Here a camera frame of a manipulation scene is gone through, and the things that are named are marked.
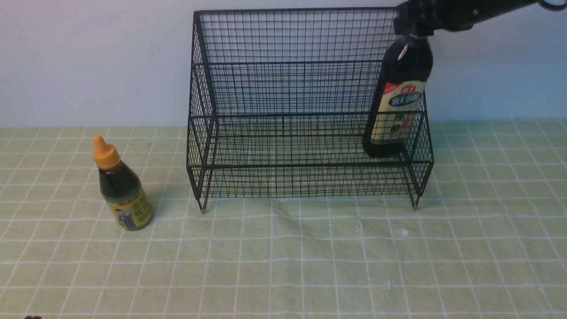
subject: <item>yellow label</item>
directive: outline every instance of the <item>yellow label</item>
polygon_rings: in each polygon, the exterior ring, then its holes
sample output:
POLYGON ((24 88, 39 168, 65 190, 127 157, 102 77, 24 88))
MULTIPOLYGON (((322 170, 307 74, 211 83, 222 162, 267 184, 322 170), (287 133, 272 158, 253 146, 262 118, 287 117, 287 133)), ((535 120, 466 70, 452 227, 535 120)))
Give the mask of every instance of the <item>yellow label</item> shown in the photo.
POLYGON ((417 111, 425 91, 425 84, 426 82, 421 81, 386 83, 372 130, 372 143, 389 144, 408 137, 413 114, 403 112, 417 111), (400 113, 381 114, 380 112, 400 113))
POLYGON ((116 221, 126 230, 144 227, 153 216, 146 193, 141 187, 131 196, 106 200, 116 221))

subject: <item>robotic arm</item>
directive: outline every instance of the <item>robotic arm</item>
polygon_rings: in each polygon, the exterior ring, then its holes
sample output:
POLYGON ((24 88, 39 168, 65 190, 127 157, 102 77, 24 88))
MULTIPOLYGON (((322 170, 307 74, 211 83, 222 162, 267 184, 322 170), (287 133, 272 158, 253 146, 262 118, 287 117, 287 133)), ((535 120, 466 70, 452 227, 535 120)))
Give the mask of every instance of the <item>robotic arm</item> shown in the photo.
POLYGON ((545 0, 407 0, 398 5, 394 19, 397 35, 431 36, 434 30, 465 31, 476 23, 534 3, 547 10, 567 8, 567 0, 553 5, 545 0))

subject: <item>orange nozzle cap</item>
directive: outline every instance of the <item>orange nozzle cap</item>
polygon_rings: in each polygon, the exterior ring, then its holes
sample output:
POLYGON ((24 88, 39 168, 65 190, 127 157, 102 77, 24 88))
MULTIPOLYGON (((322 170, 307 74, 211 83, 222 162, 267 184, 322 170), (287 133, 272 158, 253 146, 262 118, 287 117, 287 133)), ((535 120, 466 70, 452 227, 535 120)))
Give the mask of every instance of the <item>orange nozzle cap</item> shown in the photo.
POLYGON ((107 144, 103 137, 95 135, 92 138, 95 149, 92 150, 92 158, 100 169, 110 169, 120 162, 120 155, 112 144, 107 144))

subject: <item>black bottle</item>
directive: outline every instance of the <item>black bottle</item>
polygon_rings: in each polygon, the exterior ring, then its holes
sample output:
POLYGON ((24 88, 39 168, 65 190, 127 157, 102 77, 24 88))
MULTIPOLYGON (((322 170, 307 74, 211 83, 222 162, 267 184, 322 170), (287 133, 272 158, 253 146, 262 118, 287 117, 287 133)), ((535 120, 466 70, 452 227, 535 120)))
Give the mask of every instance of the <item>black bottle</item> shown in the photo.
POLYGON ((408 111, 419 108, 432 68, 426 37, 403 35, 388 48, 362 135, 366 154, 388 157, 404 150, 413 120, 408 111))
POLYGON ((142 188, 140 178, 120 159, 112 144, 102 136, 93 137, 92 157, 99 168, 100 192, 116 222, 126 230, 139 230, 148 225, 154 214, 142 188))

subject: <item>wire basket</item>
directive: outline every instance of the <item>wire basket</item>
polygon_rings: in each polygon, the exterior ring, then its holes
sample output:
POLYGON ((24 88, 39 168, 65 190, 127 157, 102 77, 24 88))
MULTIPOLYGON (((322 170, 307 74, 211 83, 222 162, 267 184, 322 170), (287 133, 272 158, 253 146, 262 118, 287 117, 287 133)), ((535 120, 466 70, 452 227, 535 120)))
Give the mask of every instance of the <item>wire basket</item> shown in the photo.
POLYGON ((362 148, 394 15, 195 12, 187 172, 203 213, 210 197, 409 194, 417 205, 433 168, 425 98, 415 112, 379 115, 410 119, 402 153, 362 148))

